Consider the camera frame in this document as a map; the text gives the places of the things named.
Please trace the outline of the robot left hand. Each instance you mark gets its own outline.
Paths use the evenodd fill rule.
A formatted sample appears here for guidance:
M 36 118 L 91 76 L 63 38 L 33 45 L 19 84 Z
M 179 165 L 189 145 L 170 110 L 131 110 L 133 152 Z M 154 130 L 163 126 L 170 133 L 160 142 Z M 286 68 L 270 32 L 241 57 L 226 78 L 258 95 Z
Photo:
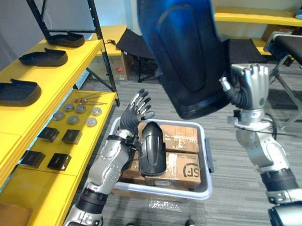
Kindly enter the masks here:
M 136 134 L 136 129 L 141 121 L 151 119 L 155 116 L 155 112 L 151 111 L 149 104 L 151 98 L 149 92 L 140 89 L 129 101 L 127 107 L 121 115 L 120 129 L 127 130 L 131 135 Z

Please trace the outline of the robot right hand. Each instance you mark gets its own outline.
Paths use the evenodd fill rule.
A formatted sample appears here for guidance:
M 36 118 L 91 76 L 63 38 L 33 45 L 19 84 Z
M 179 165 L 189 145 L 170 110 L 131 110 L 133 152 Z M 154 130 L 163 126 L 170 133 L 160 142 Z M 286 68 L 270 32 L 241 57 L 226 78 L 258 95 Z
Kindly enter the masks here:
M 264 107 L 269 92 L 268 67 L 262 64 L 232 64 L 231 80 L 225 76 L 219 82 L 227 99 L 243 110 Z

